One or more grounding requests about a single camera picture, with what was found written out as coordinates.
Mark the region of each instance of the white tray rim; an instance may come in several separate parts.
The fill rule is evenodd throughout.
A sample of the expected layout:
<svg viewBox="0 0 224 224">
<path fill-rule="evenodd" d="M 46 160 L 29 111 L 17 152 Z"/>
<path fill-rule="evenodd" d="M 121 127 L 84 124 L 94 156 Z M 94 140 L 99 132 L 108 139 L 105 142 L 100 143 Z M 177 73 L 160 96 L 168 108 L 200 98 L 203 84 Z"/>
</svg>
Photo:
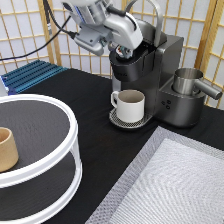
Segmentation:
<svg viewBox="0 0 224 224">
<path fill-rule="evenodd" d="M 41 102 L 47 102 L 59 107 L 67 114 L 70 122 L 70 129 L 64 141 L 53 152 L 51 152 L 43 159 L 21 169 L 0 174 L 0 188 L 13 186 L 28 181 L 55 166 L 72 149 L 78 135 L 78 124 L 75 115 L 70 109 L 70 107 L 68 107 L 65 103 L 48 96 L 36 94 L 21 94 L 15 96 L 1 97 L 0 104 L 20 100 L 36 100 Z"/>
</svg>

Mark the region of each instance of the mug handle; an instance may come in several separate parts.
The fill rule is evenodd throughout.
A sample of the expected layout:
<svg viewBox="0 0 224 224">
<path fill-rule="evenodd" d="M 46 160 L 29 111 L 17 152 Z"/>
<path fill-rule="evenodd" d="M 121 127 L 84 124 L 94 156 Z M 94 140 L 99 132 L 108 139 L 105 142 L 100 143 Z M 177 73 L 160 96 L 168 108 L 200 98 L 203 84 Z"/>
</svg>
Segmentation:
<svg viewBox="0 0 224 224">
<path fill-rule="evenodd" d="M 117 108 L 117 104 L 115 103 L 115 101 L 114 101 L 114 95 L 117 95 L 117 98 L 118 98 L 118 94 L 119 94 L 119 92 L 118 91 L 114 91 L 112 94 L 111 94 L 111 104 L 115 107 L 115 108 Z"/>
</svg>

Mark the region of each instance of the black coffee machine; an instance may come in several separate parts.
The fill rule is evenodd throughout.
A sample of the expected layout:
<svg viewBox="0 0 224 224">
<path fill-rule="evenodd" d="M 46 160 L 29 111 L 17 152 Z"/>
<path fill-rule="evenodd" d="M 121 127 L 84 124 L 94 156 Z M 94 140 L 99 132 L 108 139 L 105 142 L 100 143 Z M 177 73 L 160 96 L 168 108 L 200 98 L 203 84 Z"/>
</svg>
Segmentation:
<svg viewBox="0 0 224 224">
<path fill-rule="evenodd" d="M 127 12 L 136 1 L 128 4 Z M 113 110 L 110 120 L 125 129 L 142 127 L 152 117 L 181 128 L 193 126 L 200 120 L 206 94 L 198 91 L 196 94 L 184 95 L 174 91 L 174 74 L 179 67 L 184 39 L 161 32 L 163 15 L 160 7 L 158 3 L 154 4 L 155 1 L 148 2 L 155 7 L 157 27 L 137 20 L 144 40 L 134 51 L 133 57 L 121 58 L 115 50 L 110 53 L 113 91 L 141 91 L 145 95 L 145 117 L 136 125 L 125 124 L 116 118 Z"/>
</svg>

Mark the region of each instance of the blue dish rack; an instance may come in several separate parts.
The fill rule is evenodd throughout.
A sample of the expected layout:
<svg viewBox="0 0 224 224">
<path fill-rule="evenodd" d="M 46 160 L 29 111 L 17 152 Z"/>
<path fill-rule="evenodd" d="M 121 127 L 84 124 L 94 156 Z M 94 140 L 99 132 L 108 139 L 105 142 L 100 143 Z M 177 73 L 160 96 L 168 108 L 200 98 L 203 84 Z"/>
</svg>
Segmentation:
<svg viewBox="0 0 224 224">
<path fill-rule="evenodd" d="M 67 68 L 36 60 L 2 76 L 5 86 L 15 93 L 21 93 L 30 87 L 67 70 Z"/>
</svg>

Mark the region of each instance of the gray mesh mat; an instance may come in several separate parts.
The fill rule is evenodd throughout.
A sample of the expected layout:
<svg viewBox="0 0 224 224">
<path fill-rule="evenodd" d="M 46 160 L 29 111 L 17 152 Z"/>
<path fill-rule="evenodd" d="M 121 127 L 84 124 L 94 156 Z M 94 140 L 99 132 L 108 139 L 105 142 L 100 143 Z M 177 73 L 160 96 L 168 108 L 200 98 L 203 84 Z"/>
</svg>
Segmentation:
<svg viewBox="0 0 224 224">
<path fill-rule="evenodd" d="M 69 188 L 74 175 L 75 162 L 69 153 L 42 175 L 0 189 L 0 222 L 25 218 L 52 205 Z"/>
<path fill-rule="evenodd" d="M 165 138 L 224 160 L 222 151 L 158 127 L 86 224 L 109 223 L 110 218 Z"/>
<path fill-rule="evenodd" d="M 66 138 L 70 123 L 64 111 L 41 101 L 0 104 L 0 127 L 12 130 L 19 152 L 20 169 L 44 158 Z"/>
<path fill-rule="evenodd" d="M 165 139 L 110 224 L 224 221 L 224 161 Z"/>
</svg>

